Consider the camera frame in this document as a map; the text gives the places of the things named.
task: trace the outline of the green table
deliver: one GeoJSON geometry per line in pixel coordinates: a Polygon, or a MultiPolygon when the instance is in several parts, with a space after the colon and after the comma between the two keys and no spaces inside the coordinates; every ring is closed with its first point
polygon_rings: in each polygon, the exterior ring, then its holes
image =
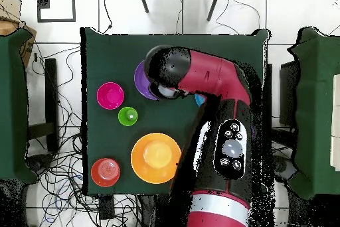
{"type": "Polygon", "coordinates": [[[299,61],[301,78],[296,88],[299,133],[294,158],[299,172],[289,185],[304,199],[316,194],[339,195],[340,172],[330,165],[330,149],[333,77],[340,74],[340,37],[304,28],[291,52],[299,61]]]}
{"type": "Polygon", "coordinates": [[[27,184],[37,181],[25,163],[28,104],[20,49],[30,38],[24,29],[0,36],[0,179],[19,179],[27,184]]]}
{"type": "Polygon", "coordinates": [[[155,194],[169,191],[170,181],[152,185],[142,181],[133,171],[130,153],[135,142],[148,133],[171,136],[180,146],[186,140],[198,111],[194,96],[178,100],[148,100],[135,88],[133,74],[147,52],[160,44],[184,46],[251,65],[262,81],[264,45],[269,34],[259,30],[255,35],[101,35],[89,28],[80,29],[82,37],[83,102],[87,101],[87,164],[88,194],[155,194]],[[116,82],[125,99],[120,108],[131,106],[138,111],[138,121],[124,127],[118,111],[101,108],[96,99],[98,88],[105,82],[116,82]],[[115,159],[121,169],[119,181],[103,188],[91,179],[92,165],[103,157],[115,159]]]}

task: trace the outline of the cardboard box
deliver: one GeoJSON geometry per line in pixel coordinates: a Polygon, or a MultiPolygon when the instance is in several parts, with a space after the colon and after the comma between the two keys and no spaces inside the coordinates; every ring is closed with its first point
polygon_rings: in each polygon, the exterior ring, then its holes
{"type": "Polygon", "coordinates": [[[21,0],[0,0],[0,20],[20,22],[21,0]]]}
{"type": "Polygon", "coordinates": [[[18,29],[19,24],[9,21],[0,21],[0,35],[7,36],[18,29]]]}
{"type": "Polygon", "coordinates": [[[33,36],[21,47],[20,53],[25,67],[29,64],[36,30],[24,25],[20,20],[21,0],[0,0],[0,35],[9,35],[18,27],[28,30],[33,36]]]}
{"type": "MultiPolygon", "coordinates": [[[[18,23],[9,22],[9,21],[0,21],[0,35],[7,36],[13,33],[16,29],[18,29],[18,27],[19,27],[18,23]]],[[[21,50],[20,50],[21,58],[23,59],[23,64],[25,65],[25,67],[27,67],[29,64],[29,59],[32,54],[32,47],[35,42],[35,37],[37,35],[37,32],[36,30],[26,25],[23,25],[23,28],[25,30],[28,30],[33,35],[29,40],[27,40],[22,45],[21,50]]]]}
{"type": "Polygon", "coordinates": [[[27,65],[29,64],[29,58],[32,54],[32,47],[35,42],[35,37],[37,35],[36,30],[29,28],[28,26],[24,26],[25,30],[28,30],[32,34],[32,38],[30,38],[22,47],[20,50],[21,58],[23,59],[23,63],[25,67],[27,68],[27,65]]]}

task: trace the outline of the magenta bowl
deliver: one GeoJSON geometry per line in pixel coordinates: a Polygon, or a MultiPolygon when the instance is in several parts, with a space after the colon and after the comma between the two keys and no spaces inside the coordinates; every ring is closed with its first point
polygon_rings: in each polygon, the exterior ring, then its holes
{"type": "Polygon", "coordinates": [[[97,91],[97,101],[104,109],[113,110],[121,106],[124,100],[124,91],[115,82],[106,82],[97,91]]]}

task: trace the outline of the robot control buttons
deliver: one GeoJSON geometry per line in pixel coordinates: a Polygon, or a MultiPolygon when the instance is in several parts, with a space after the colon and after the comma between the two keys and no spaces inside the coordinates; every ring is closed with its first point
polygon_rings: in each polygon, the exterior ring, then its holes
{"type": "Polygon", "coordinates": [[[232,137],[232,132],[231,131],[226,131],[226,133],[224,134],[227,137],[232,137]]]}
{"type": "Polygon", "coordinates": [[[238,132],[238,133],[236,134],[236,139],[237,139],[237,140],[242,140],[242,134],[238,132]]]}
{"type": "Polygon", "coordinates": [[[227,165],[229,165],[229,163],[230,163],[230,161],[227,158],[222,158],[220,160],[220,164],[223,165],[223,166],[227,166],[227,165]]]}
{"type": "Polygon", "coordinates": [[[246,169],[246,150],[247,131],[243,123],[237,119],[223,121],[214,151],[215,171],[226,179],[241,179],[246,169]]]}
{"type": "Polygon", "coordinates": [[[241,170],[242,165],[241,165],[240,161],[235,160],[235,161],[232,162],[232,167],[234,169],[236,169],[237,171],[239,171],[239,170],[241,170]]]}
{"type": "Polygon", "coordinates": [[[224,142],[222,152],[230,158],[239,158],[242,156],[242,146],[237,140],[227,140],[224,142]]]}
{"type": "Polygon", "coordinates": [[[239,126],[237,125],[237,123],[232,123],[230,128],[233,130],[233,131],[240,131],[240,128],[239,126]]]}

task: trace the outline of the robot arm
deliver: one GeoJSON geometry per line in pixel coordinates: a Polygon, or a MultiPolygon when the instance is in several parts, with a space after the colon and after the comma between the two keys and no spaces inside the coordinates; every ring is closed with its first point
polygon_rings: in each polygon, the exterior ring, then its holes
{"type": "Polygon", "coordinates": [[[144,66],[159,99],[207,97],[173,179],[171,200],[179,200],[172,210],[185,212],[186,227],[247,227],[251,97],[243,72],[226,59],[172,46],[150,50],[144,66]]]}

